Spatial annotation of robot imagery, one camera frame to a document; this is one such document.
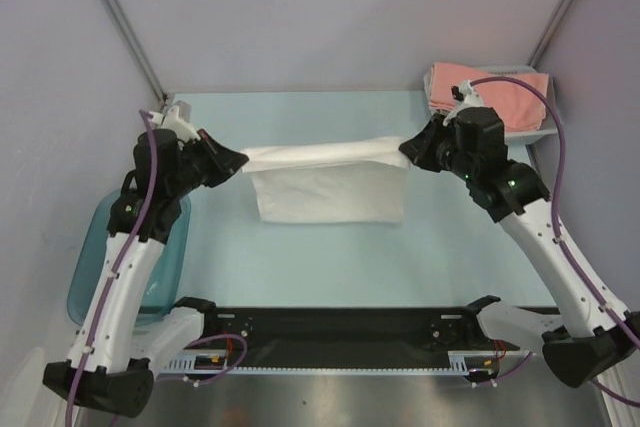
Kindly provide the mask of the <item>white towel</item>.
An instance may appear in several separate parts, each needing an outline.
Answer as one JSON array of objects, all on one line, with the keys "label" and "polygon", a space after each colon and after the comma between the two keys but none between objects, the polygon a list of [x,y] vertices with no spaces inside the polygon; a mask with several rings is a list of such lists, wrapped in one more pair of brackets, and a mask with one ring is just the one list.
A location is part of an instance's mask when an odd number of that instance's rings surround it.
[{"label": "white towel", "polygon": [[247,148],[260,218],[288,224],[401,223],[410,162],[401,137]]}]

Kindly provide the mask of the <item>pink striped towel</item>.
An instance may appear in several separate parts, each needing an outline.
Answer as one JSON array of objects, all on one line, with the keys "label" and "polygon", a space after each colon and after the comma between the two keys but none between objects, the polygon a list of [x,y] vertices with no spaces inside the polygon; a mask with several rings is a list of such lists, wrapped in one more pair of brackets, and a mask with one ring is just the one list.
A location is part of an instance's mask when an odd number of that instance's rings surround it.
[{"label": "pink striped towel", "polygon": [[[436,62],[430,69],[433,70],[434,92],[427,101],[432,111],[449,112],[454,107],[452,86],[458,86],[465,80],[493,77],[487,70],[453,63]],[[496,110],[509,133],[539,130],[546,118],[546,107],[542,101],[524,87],[500,81],[480,84],[474,88],[486,102],[486,106]]]}]

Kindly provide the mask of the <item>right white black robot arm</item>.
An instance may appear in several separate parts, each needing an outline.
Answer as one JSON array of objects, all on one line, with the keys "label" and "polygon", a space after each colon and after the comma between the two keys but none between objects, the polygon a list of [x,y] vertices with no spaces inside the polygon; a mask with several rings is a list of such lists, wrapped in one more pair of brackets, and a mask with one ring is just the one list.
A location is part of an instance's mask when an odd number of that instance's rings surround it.
[{"label": "right white black robot arm", "polygon": [[565,385],[577,388],[637,351],[639,315],[597,277],[552,216],[549,190],[529,165],[510,159],[502,120],[471,107],[453,119],[431,117],[400,152],[416,167],[464,181],[471,199],[520,247],[559,310],[543,315],[495,296],[468,305],[463,342],[481,349],[501,340],[544,358]]}]

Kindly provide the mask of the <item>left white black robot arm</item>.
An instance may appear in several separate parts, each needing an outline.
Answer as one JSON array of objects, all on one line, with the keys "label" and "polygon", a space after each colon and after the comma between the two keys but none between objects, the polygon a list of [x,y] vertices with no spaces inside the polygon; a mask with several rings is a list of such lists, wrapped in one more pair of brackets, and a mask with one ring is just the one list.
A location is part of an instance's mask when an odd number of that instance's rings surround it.
[{"label": "left white black robot arm", "polygon": [[103,268],[85,321],[67,358],[44,370],[44,386],[67,402],[66,418],[74,407],[137,417],[167,363],[185,347],[211,346],[220,335],[215,303],[184,297],[144,334],[140,350],[132,345],[148,280],[182,199],[226,182],[249,158],[203,129],[180,138],[158,128],[138,137],[133,159],[111,207]]}]

